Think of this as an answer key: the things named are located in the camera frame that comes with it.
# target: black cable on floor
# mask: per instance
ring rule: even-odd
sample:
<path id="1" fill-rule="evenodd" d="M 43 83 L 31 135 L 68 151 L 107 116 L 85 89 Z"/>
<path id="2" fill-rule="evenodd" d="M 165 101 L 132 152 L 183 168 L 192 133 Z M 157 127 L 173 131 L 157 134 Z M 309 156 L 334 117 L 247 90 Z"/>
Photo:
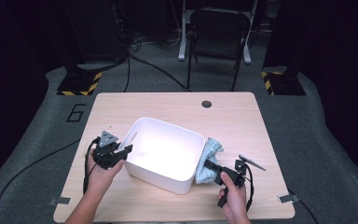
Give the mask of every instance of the black cable on floor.
<path id="1" fill-rule="evenodd" d="M 287 188 L 289 190 L 289 192 L 293 195 L 296 195 L 292 190 L 290 190 L 289 188 Z M 310 209 L 307 207 L 307 205 L 302 201 L 300 200 L 301 204 L 305 207 L 305 209 L 308 211 L 308 213 L 310 213 L 310 216 L 312 217 L 313 221 L 316 223 L 316 224 L 319 224 L 319 221 L 318 219 L 316 219 L 315 215 L 310 211 Z"/>
<path id="2" fill-rule="evenodd" d="M 2 196 L 4 195 L 5 191 L 7 190 L 8 186 L 20 175 L 22 174 L 24 171 L 28 170 L 30 167 L 34 166 L 35 164 L 39 163 L 40 161 L 44 160 L 45 158 L 49 157 L 49 156 L 52 156 L 54 154 L 56 154 L 57 152 L 60 152 L 60 151 L 63 151 L 65 149 L 67 149 L 68 147 L 71 147 L 72 145 L 74 145 L 75 143 L 79 142 L 80 141 L 80 138 L 75 140 L 74 142 L 68 144 L 67 146 L 64 146 L 60 149 L 57 149 L 51 153 L 49 153 L 48 155 L 40 158 L 39 160 L 37 161 L 34 161 L 33 163 L 29 164 L 28 166 L 26 166 L 25 168 L 23 168 L 21 171 L 19 171 L 16 175 L 14 175 L 8 182 L 7 184 L 5 185 L 5 187 L 2 189 L 1 193 L 0 193 L 0 201 L 1 201 L 1 198 Z"/>
<path id="3" fill-rule="evenodd" d="M 127 74 L 127 84 L 126 84 L 126 88 L 124 88 L 124 91 L 123 91 L 123 92 L 126 92 L 126 91 L 127 91 L 127 88 L 129 87 L 129 83 L 130 83 L 130 58 L 129 58 L 128 55 L 127 55 L 127 61 L 129 62 L 129 71 L 128 71 L 128 74 Z"/>
<path id="4" fill-rule="evenodd" d="M 83 69 L 83 70 L 86 71 L 86 72 L 101 73 L 101 72 L 104 72 L 106 70 L 109 70 L 109 69 L 112 69 L 114 67 L 117 67 L 117 66 L 121 65 L 122 63 L 124 63 L 124 61 L 126 61 L 125 58 L 119 58 L 119 59 L 116 59 L 113 62 L 113 64 L 110 64 L 110 65 L 107 65 L 107 66 L 104 66 L 104 67 L 93 68 L 93 69 Z"/>
<path id="5" fill-rule="evenodd" d="M 147 64 L 147 65 L 150 65 L 154 68 L 156 68 L 157 70 L 159 70 L 162 74 L 164 74 L 165 76 L 169 77 L 170 79 L 172 79 L 174 82 L 176 82 L 177 84 L 179 84 L 180 87 L 182 87 L 182 90 L 183 91 L 191 91 L 190 89 L 188 89 L 186 86 L 184 86 L 182 83 L 180 83 L 180 81 L 178 81 L 175 77 L 173 77 L 171 74 L 169 74 L 167 71 L 163 70 L 162 68 L 156 66 L 156 65 L 153 65 L 152 63 L 148 63 L 147 61 L 145 60 L 142 60 L 142 59 L 139 59 L 133 55 L 130 54 L 130 58 L 132 58 L 133 60 L 137 61 L 137 62 L 140 62 L 140 63 L 144 63 L 144 64 Z"/>

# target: wooden table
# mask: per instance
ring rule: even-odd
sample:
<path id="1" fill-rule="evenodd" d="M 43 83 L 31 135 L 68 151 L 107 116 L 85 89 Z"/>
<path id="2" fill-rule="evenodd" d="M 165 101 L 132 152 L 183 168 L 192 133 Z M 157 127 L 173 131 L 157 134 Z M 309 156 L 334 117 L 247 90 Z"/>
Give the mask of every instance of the wooden table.
<path id="1" fill-rule="evenodd" d="M 212 106 L 205 108 L 203 101 Z M 287 195 L 279 163 L 269 140 L 255 97 L 250 92 L 154 92 L 100 93 L 89 115 L 71 170 L 62 191 L 69 204 L 58 204 L 54 220 L 64 222 L 82 197 L 84 155 L 90 142 L 102 131 L 122 141 L 132 124 L 141 117 L 160 119 L 218 140 L 224 152 L 219 164 L 234 169 L 239 154 L 257 162 L 267 171 L 251 166 L 255 196 L 250 219 L 291 218 L 291 203 L 281 203 Z M 123 169 L 100 203 L 94 221 L 105 222 L 184 222 L 224 220 L 216 195 L 222 187 L 215 183 L 193 184 L 190 192 L 177 195 L 137 179 Z"/>

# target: human hand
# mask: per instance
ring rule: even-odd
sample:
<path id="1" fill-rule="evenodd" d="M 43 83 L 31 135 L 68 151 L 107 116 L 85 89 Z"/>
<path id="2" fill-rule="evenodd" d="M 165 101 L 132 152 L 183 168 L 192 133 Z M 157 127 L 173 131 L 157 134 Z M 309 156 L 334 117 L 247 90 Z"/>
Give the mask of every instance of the human hand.
<path id="1" fill-rule="evenodd" d="M 112 184 L 113 178 L 121 170 L 124 161 L 121 160 L 111 169 L 105 170 L 96 164 L 92 158 L 92 153 L 94 153 L 94 149 L 89 154 L 89 185 L 86 193 L 92 193 L 95 197 L 101 199 Z"/>
<path id="2" fill-rule="evenodd" d="M 220 176 L 228 188 L 227 203 L 223 206 L 223 215 L 228 223 L 251 223 L 246 211 L 246 187 L 237 188 L 225 172 L 222 172 Z M 217 198 L 220 200 L 224 195 L 225 191 L 220 189 Z"/>

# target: gray cloth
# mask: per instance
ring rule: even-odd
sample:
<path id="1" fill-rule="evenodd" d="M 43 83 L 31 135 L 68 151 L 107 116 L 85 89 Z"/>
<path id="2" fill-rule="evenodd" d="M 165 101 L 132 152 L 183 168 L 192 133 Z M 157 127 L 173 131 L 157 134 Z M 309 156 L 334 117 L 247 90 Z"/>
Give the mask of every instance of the gray cloth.
<path id="1" fill-rule="evenodd" d="M 216 153 L 221 151 L 223 151 L 222 145 L 217 140 L 214 140 L 209 137 L 208 141 L 205 143 L 205 147 L 202 151 L 199 165 L 196 169 L 195 177 L 197 184 L 213 182 L 216 179 L 217 173 L 206 168 L 204 166 L 204 163 L 206 160 L 210 160 L 218 164 Z"/>

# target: black hole on table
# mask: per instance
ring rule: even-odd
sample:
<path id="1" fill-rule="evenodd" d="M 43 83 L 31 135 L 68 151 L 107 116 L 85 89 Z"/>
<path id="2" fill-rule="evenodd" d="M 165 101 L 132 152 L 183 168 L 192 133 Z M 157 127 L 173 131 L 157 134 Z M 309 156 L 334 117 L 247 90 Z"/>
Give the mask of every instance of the black hole on table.
<path id="1" fill-rule="evenodd" d="M 202 106 L 205 107 L 205 108 L 209 108 L 212 106 L 212 103 L 211 101 L 202 101 Z"/>

